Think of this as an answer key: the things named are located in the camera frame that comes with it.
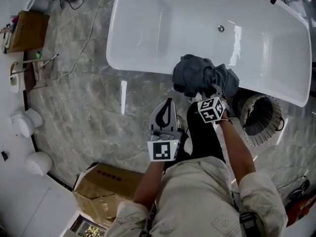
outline bathtub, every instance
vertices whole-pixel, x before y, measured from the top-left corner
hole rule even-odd
[[[298,106],[308,100],[308,23],[282,1],[115,0],[107,44],[113,68],[171,74],[188,53],[224,63],[242,88]]]

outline person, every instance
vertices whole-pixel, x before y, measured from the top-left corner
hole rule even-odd
[[[222,118],[229,119],[226,110]],[[157,211],[147,236],[248,236],[240,223],[241,214],[246,212],[254,213],[259,218],[256,224],[261,225],[257,228],[261,234],[251,236],[283,236],[287,216],[279,194],[268,174],[256,172],[251,154],[232,123],[224,120],[219,124],[239,187],[238,208],[216,132],[198,114],[197,102],[190,106],[187,122],[192,154],[184,151],[181,142],[175,162],[151,162],[133,201],[118,206],[106,236],[143,236],[155,202]]]

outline gray towel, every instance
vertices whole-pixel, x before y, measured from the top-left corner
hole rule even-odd
[[[192,54],[181,57],[173,70],[172,81],[174,89],[188,97],[195,97],[199,91],[209,97],[213,94],[212,83],[220,86],[226,96],[233,96],[239,85],[236,74],[224,64],[215,67],[211,60]]]

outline tile floor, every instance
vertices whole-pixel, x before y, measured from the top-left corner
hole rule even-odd
[[[68,4],[62,9],[57,0],[50,3],[42,55],[43,58],[56,53],[60,55],[42,75],[48,87],[33,90],[28,95],[29,106],[44,119],[44,125],[35,133],[37,145],[54,161],[51,174],[70,186],[77,175],[95,161],[144,172],[150,162],[146,142],[150,113],[167,97],[175,100],[178,114],[183,117],[190,105],[183,94],[173,90],[171,75],[118,71],[109,66],[106,44],[114,0],[104,0],[91,39],[74,72],[60,81],[65,116],[58,122],[61,105],[56,81],[58,76],[71,69],[83,47],[98,1],[85,0],[78,10],[72,10]],[[303,7],[315,8],[304,4]],[[127,83],[125,105],[121,103],[122,81]],[[288,120],[287,126],[278,145],[279,134],[276,134],[260,147],[249,146],[253,157],[258,156],[256,168],[269,173],[277,187],[303,175],[308,169],[308,178],[316,187],[316,99],[310,97],[303,108],[280,103],[284,119]],[[238,120],[235,126],[242,136]],[[218,137],[227,158],[220,131]],[[284,202],[286,195],[300,184],[299,180],[280,190]]]

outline brown cardboard box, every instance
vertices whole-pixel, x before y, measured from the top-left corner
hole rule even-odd
[[[142,177],[142,173],[97,164],[80,174],[73,194],[84,213],[108,228],[119,203],[133,199]]]
[[[10,39],[8,53],[42,48],[49,21],[48,15],[38,12],[20,11],[19,20]]]

